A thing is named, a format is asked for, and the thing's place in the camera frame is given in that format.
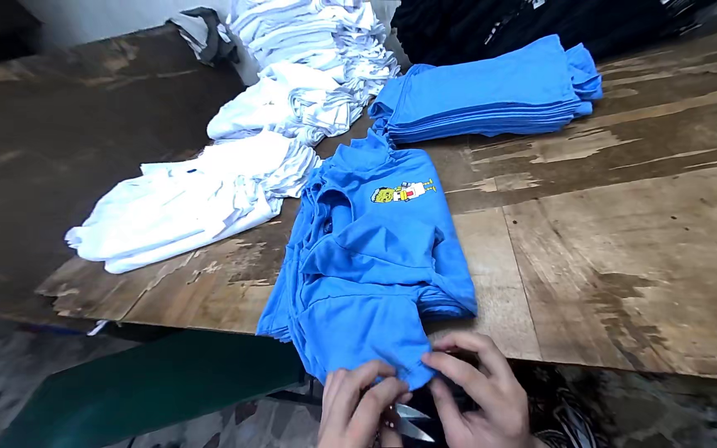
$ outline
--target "finger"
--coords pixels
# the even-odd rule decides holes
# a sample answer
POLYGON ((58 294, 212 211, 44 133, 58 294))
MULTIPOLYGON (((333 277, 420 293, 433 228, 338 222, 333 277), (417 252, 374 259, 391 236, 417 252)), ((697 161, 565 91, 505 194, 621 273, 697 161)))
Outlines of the finger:
POLYGON ((492 338, 471 331, 453 331, 433 343, 433 350, 453 347, 477 353, 480 362, 492 375, 504 380, 514 378, 511 366, 492 338))
POLYGON ((436 412, 439 413, 441 425, 444 427, 444 433, 458 431, 463 427, 463 417, 458 411, 458 405, 453 399, 453 393, 450 392, 447 384, 444 384, 440 378, 434 378, 428 384, 430 393, 433 395, 433 402, 436 404, 436 412))
MULTIPOLYGON (((329 373, 325 379, 325 387, 323 389, 323 416, 320 422, 325 423, 334 415, 334 403, 336 402, 336 397, 339 395, 339 391, 342 390, 345 378, 347 378, 347 373, 347 369, 340 368, 329 373)), ((342 411, 342 414, 339 415, 339 422, 342 427, 347 425, 349 418, 350 414, 346 411, 342 411)))
POLYGON ((483 409, 490 409, 497 401, 488 378, 469 363, 438 351, 425 353, 422 356, 422 361, 450 378, 455 384, 463 387, 464 391, 483 409))
POLYGON ((408 392, 408 383, 394 377, 386 378, 374 385, 364 394, 356 407, 356 412, 353 413, 353 419, 347 425, 349 440, 369 443, 378 428, 381 413, 405 392, 408 392))
POLYGON ((381 448, 402 448, 403 437, 397 432, 397 428, 389 428, 388 426, 381 426, 380 442, 381 448))
POLYGON ((387 407, 381 414, 381 425, 378 427, 381 448, 402 448, 403 438, 399 424, 400 415, 394 410, 394 405, 387 407))
POLYGON ((394 368, 380 360, 366 362, 353 371, 346 373, 342 384, 334 394, 333 414, 345 425, 350 420, 361 392, 370 386, 379 376, 394 375, 394 368))

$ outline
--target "stack of black t-shirts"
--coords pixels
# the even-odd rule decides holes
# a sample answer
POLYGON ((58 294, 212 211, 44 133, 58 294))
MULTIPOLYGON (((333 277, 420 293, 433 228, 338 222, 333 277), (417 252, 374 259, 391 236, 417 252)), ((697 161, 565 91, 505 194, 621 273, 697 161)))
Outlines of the stack of black t-shirts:
POLYGON ((695 25, 717 0, 402 0, 391 25, 414 64, 446 66, 500 56, 557 34, 594 59, 695 25))

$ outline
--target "hand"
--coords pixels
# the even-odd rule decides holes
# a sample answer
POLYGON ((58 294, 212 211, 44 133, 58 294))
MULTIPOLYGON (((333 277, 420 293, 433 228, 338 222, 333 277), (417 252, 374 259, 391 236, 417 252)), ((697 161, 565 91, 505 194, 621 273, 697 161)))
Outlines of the hand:
POLYGON ((505 356, 492 338, 456 331, 433 343, 432 353, 422 361, 450 378, 477 402, 482 411, 458 411, 447 385, 438 378, 430 383, 444 437, 450 448, 535 448, 543 446, 530 435, 527 393, 516 380, 505 356), (474 351, 483 366, 481 373, 470 364, 439 351, 461 348, 474 351))
MULTIPOLYGON (((407 398, 410 398, 408 384, 394 378, 394 368, 379 360, 364 363, 352 371, 341 368, 329 373, 323 390, 323 417, 317 446, 370 446, 378 433, 381 414, 388 413, 394 402, 407 401, 407 398), (362 391, 379 376, 385 378, 362 396, 362 391)), ((381 426, 380 435, 382 446, 402 446, 400 434, 389 427, 381 426)))

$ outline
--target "pile of white t-shirts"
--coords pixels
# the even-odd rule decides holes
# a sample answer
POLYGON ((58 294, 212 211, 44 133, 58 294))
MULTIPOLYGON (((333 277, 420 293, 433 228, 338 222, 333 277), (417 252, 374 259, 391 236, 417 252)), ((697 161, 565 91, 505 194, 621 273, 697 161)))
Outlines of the pile of white t-shirts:
POLYGON ((259 73, 259 82, 229 101, 210 121, 212 139, 239 139, 272 130, 316 145, 325 136, 350 129, 362 105, 322 70, 276 62, 259 73))
POLYGON ((273 129, 315 145, 347 131, 400 71, 369 3, 234 0, 225 21, 262 71, 212 119, 215 140, 273 129), (261 110, 235 120, 255 105, 261 110))
POLYGON ((115 185, 65 240, 110 273, 134 270, 277 216, 320 162, 300 141, 263 131, 192 160, 145 163, 142 176, 115 185))

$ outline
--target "blue t-shirt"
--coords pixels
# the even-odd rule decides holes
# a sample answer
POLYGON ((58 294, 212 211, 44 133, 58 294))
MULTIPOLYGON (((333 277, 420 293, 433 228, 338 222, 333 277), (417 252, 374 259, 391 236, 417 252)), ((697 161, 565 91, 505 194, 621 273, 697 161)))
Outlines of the blue t-shirt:
POLYGON ((591 100, 601 97, 602 77, 588 50, 564 50, 553 34, 492 59, 412 66, 387 83, 369 113, 376 132, 405 143, 557 131, 590 114, 591 100))
POLYGON ((382 359, 416 389, 427 319, 473 317, 474 286, 436 168, 369 131, 312 173, 256 332, 293 341, 321 381, 382 359))

